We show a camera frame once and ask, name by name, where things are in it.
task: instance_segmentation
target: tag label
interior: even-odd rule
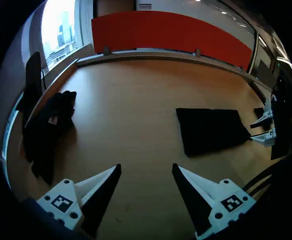
[[[73,201],[70,201],[69,199],[59,195],[56,197],[52,202],[51,205],[53,205],[55,208],[59,209],[63,213],[65,213],[68,208],[73,204]]]
[[[232,212],[240,205],[242,205],[243,202],[236,195],[233,194],[225,200],[222,200],[221,204],[227,209],[228,212]]]
[[[57,121],[58,121],[58,116],[52,116],[49,118],[48,123],[51,123],[53,125],[57,125]]]

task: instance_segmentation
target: ceiling light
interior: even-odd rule
[[[266,43],[264,42],[264,40],[263,40],[260,36],[258,36],[258,38],[259,38],[259,40],[263,43],[263,45],[264,45],[265,47],[267,47],[267,45],[266,45]]]
[[[276,46],[276,48],[279,50],[279,52],[284,56],[284,58],[286,58],[288,60],[288,57],[287,55],[284,53],[284,51],[279,47],[279,46]]]
[[[287,60],[285,58],[281,58],[281,57],[277,57],[277,60],[287,63],[290,66],[290,68],[292,69],[292,63],[289,60]]]

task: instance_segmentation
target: building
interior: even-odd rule
[[[51,47],[50,47],[50,42],[46,42],[43,44],[43,52],[45,56],[49,56],[51,53]]]
[[[69,31],[70,31],[70,41],[72,42],[72,41],[73,41],[73,38],[72,38],[72,30],[71,30],[71,26],[69,26]]]
[[[71,42],[72,37],[70,34],[70,26],[69,26],[69,14],[68,12],[63,12],[61,15],[62,18],[62,34],[65,43]]]
[[[69,55],[71,52],[75,51],[76,49],[78,49],[78,47],[76,46],[76,42],[69,42],[53,50],[53,52],[46,59],[48,68],[51,69],[56,63],[58,63],[60,60],[65,58],[67,55]]]
[[[59,47],[63,46],[63,45],[64,45],[63,34],[60,33],[60,34],[57,36],[57,38],[58,38],[58,45],[59,45]]]

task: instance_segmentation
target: black mat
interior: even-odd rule
[[[237,110],[177,108],[188,157],[243,144],[251,136]]]

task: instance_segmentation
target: desk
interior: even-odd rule
[[[77,92],[75,127],[56,150],[53,184],[122,166],[100,240],[194,237],[173,163],[215,182],[230,178],[240,187],[274,163],[271,148],[249,141],[198,158],[184,155],[175,108],[236,109],[251,134],[262,133],[249,126],[256,120],[253,108],[263,105],[239,75],[186,62],[129,60],[78,68],[60,91],[66,90]],[[9,168],[8,174],[16,175]]]

